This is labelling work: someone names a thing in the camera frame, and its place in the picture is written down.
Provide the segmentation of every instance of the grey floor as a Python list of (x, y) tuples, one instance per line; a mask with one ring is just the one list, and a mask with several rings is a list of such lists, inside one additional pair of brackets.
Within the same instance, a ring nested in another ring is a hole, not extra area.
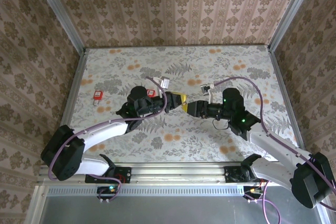
[[(280, 209), (283, 224), (320, 224), (316, 209), (300, 205), (282, 187), (268, 188), (267, 198)], [(270, 223), (278, 223), (267, 206)], [(48, 197), (41, 224), (208, 224), (266, 223), (261, 203), (248, 204), (242, 197), (119, 197), (109, 204), (96, 197)]]

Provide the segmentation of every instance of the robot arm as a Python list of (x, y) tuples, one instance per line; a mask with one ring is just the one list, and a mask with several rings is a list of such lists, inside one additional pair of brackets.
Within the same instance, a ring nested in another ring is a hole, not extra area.
[[(203, 86), (201, 89), (204, 94), (208, 92), (211, 96), (210, 86)], [(301, 156), (312, 162), (329, 181), (334, 181), (328, 159), (321, 153), (312, 155), (299, 149), (272, 131), (268, 130), (266, 133), (261, 120), (245, 110), (244, 98), (237, 89), (225, 89), (222, 104), (210, 101), (211, 98), (209, 102), (200, 100), (189, 103), (186, 112), (195, 117), (229, 120), (228, 126), (233, 133), (258, 145), (279, 161), (279, 163), (270, 162), (260, 155), (253, 154), (242, 161), (241, 174), (237, 177), (244, 178), (243, 181), (246, 182), (256, 178), (275, 182), (291, 190), (296, 199), (308, 208), (315, 207), (332, 192), (327, 183), (305, 163)], [(281, 144), (295, 149), (298, 154), (294, 154)]]
[[(167, 106), (165, 112), (177, 108), (186, 99), (185, 95), (166, 92)], [(145, 87), (137, 86), (131, 90), (127, 102), (116, 112), (126, 122), (114, 122), (102, 125), (82, 135), (82, 138), (74, 137), (57, 157), (53, 173), (59, 180), (66, 180), (74, 174), (92, 174), (104, 177), (113, 177), (115, 164), (105, 155), (100, 157), (84, 154), (92, 146), (99, 144), (115, 136), (127, 134), (136, 129), (142, 120), (132, 120), (149, 113), (156, 114), (164, 107), (164, 99), (157, 96), (147, 96)], [(74, 135), (73, 130), (67, 125), (57, 129), (51, 140), (41, 153), (41, 159), (50, 167), (51, 161), (56, 156), (60, 147), (67, 139)]]

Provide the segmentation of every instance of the patterned wallpaper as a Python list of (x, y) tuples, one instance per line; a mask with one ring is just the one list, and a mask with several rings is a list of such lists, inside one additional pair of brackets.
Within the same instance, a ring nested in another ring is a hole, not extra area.
[(336, 0), (305, 0), (276, 57), (307, 149), (336, 174)]
[(62, 0), (86, 47), (267, 44), (290, 0)]
[(46, 0), (0, 2), (0, 223), (23, 223), (78, 54)]

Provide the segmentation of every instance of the yellow object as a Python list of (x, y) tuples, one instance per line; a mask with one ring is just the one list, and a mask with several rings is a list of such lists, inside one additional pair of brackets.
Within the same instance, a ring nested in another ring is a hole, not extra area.
[(179, 94), (181, 96), (181, 101), (182, 101), (182, 110), (184, 112), (187, 112), (187, 109), (188, 109), (188, 104), (186, 102), (187, 100), (187, 95), (186, 94), (182, 94), (182, 93), (178, 93), (178, 92), (172, 92), (173, 94)]

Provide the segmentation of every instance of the floral tablecloth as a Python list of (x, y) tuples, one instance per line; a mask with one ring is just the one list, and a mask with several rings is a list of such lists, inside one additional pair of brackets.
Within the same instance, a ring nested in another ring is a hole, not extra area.
[[(170, 79), (169, 90), (188, 94), (188, 102), (207, 100), (200, 85), (231, 76), (252, 79), (264, 97), (266, 124), (296, 144), (286, 107), (266, 46), (197, 46), (88, 49), (87, 66), (77, 96), (71, 126), (79, 129), (117, 118), (115, 111), (126, 102), (130, 90), (155, 86), (145, 76)], [(258, 115), (260, 99), (243, 80), (229, 81), (214, 92), (221, 102), (225, 87), (236, 87), (245, 107)], [(103, 99), (93, 106), (93, 93), (103, 91)], [(242, 161), (252, 153), (265, 155), (259, 147), (246, 143), (230, 130), (216, 130), (212, 119), (198, 119), (181, 108), (145, 120), (133, 132), (111, 138), (88, 150), (104, 153), (114, 162), (216, 162)], [(219, 129), (226, 121), (215, 121)]]

